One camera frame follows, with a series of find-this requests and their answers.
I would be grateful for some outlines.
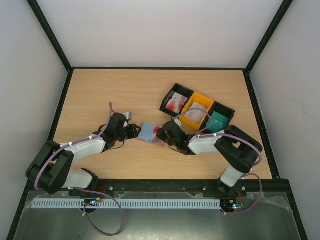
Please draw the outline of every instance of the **white wall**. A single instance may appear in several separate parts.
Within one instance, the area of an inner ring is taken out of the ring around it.
[[[38,0],[74,67],[245,68],[283,0]]]
[[[251,72],[282,178],[319,239],[320,1],[294,1]]]
[[[26,0],[0,1],[0,239],[6,239],[27,178],[46,142],[66,80]]]

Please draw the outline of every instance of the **wooden table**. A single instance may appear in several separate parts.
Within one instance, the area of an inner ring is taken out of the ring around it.
[[[131,111],[131,123],[164,124],[171,117],[159,108],[174,83],[234,109],[231,124],[262,143],[243,72],[237,70],[75,69],[54,140],[72,142],[98,130],[108,118],[109,101],[116,112]],[[182,129],[196,132],[188,126]],[[253,172],[272,179],[266,155],[262,155],[262,163]],[[130,139],[122,148],[84,158],[73,168],[87,168],[103,179],[196,180],[218,179],[227,166],[220,153],[185,156],[167,145]]]

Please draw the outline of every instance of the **robotic arm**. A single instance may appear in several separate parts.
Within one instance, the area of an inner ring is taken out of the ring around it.
[[[238,140],[224,135],[231,135],[242,141],[236,147],[235,144],[238,143]],[[175,146],[184,155],[220,152],[230,163],[220,176],[218,182],[219,190],[226,195],[232,191],[233,187],[244,174],[250,172],[259,156],[258,152],[261,153],[263,150],[259,142],[234,125],[229,125],[225,130],[218,133],[196,136],[196,134],[186,134],[181,129],[181,122],[175,119],[165,123],[158,130],[157,137],[170,146]]]
[[[136,138],[141,128],[136,124],[129,124],[132,119],[132,113],[115,112],[103,131],[97,137],[105,125],[99,127],[87,141],[78,144],[61,143],[58,144],[52,140],[44,144],[36,158],[26,171],[26,177],[32,182],[36,181],[41,168],[53,155],[62,147],[66,147],[57,156],[55,163],[50,163],[42,173],[38,186],[49,194],[54,194],[62,188],[82,188],[86,189],[95,175],[87,169],[70,170],[71,165],[93,154],[103,153],[111,150],[117,141],[123,142],[128,139]]]

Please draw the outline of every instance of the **black wire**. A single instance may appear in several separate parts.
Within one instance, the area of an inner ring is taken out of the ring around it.
[[[168,143],[168,147],[169,147],[170,149],[172,149],[173,151],[176,151],[176,152],[180,153],[178,150],[172,148],[172,147],[169,145],[169,143]]]
[[[116,150],[116,149],[120,149],[120,148],[122,148],[122,147],[125,145],[125,142],[126,142],[126,141],[123,141],[122,146],[119,146],[119,147],[116,147],[116,148],[110,148],[109,150]]]

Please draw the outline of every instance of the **black frame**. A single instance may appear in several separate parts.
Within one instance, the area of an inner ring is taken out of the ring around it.
[[[45,34],[47,35],[48,39],[50,40],[53,48],[55,49],[57,55],[61,59],[61,62],[63,63],[65,69],[67,70],[68,74],[65,80],[64,88],[62,90],[62,94],[59,100],[59,104],[52,122],[52,126],[50,129],[50,133],[48,136],[48,140],[53,140],[58,122],[61,116],[61,112],[64,106],[65,99],[67,97],[69,85],[72,79],[72,75],[74,72],[74,69],[118,69],[118,70],[221,70],[221,71],[242,71],[244,75],[244,79],[246,82],[246,86],[248,89],[248,93],[250,96],[250,100],[252,103],[253,111],[255,114],[255,118],[257,121],[257,125],[260,131],[261,139],[263,142],[264,150],[267,156],[267,161],[270,167],[270,171],[272,174],[272,180],[262,180],[262,189],[264,192],[285,192],[287,194],[287,197],[289,199],[289,204],[291,209],[293,210],[293,215],[295,218],[295,222],[298,227],[298,231],[300,233],[300,237],[303,240],[308,239],[306,231],[304,229],[302,220],[300,218],[299,210],[297,208],[297,204],[290,186],[290,183],[286,179],[280,179],[279,170],[277,167],[277,163],[271,148],[271,144],[268,138],[268,134],[266,131],[266,126],[263,121],[263,117],[260,111],[260,107],[258,104],[257,96],[254,91],[254,87],[250,78],[250,72],[252,71],[253,67],[257,63],[260,55],[264,51],[265,47],[267,46],[269,40],[271,39],[272,35],[276,31],[278,25],[280,24],[281,20],[285,16],[286,12],[288,11],[290,5],[292,4],[293,0],[283,0],[279,10],[277,11],[275,17],[273,18],[269,28],[267,29],[266,33],[264,34],[260,44],[258,45],[256,51],[254,52],[249,64],[246,68],[214,68],[214,67],[72,67],[69,63],[61,45],[59,44],[53,30],[51,29],[44,13],[42,12],[37,0],[26,0],[34,15],[38,19],[40,25],[42,26]],[[144,190],[144,191],[161,191],[160,190],[152,190],[155,189],[155,186],[163,186],[164,189],[168,190],[168,188],[172,188],[175,184],[184,185],[186,188],[193,187],[195,191],[203,192],[204,194],[208,194],[203,191],[203,186],[208,184],[216,184],[217,180],[127,180],[127,179],[99,179],[99,183],[105,185],[111,185],[116,190],[117,186],[121,186],[123,184],[126,184],[126,186],[130,186],[131,191],[136,190]],[[142,183],[150,182],[147,186],[143,186]],[[246,190],[248,192],[258,192],[259,191],[259,182],[257,180],[245,180],[244,181]],[[29,191],[34,191],[33,183],[28,181],[26,184],[26,187],[23,191],[19,206],[17,208],[16,214],[14,216],[7,240],[13,240],[19,220],[21,217],[21,214],[23,212],[27,196]]]

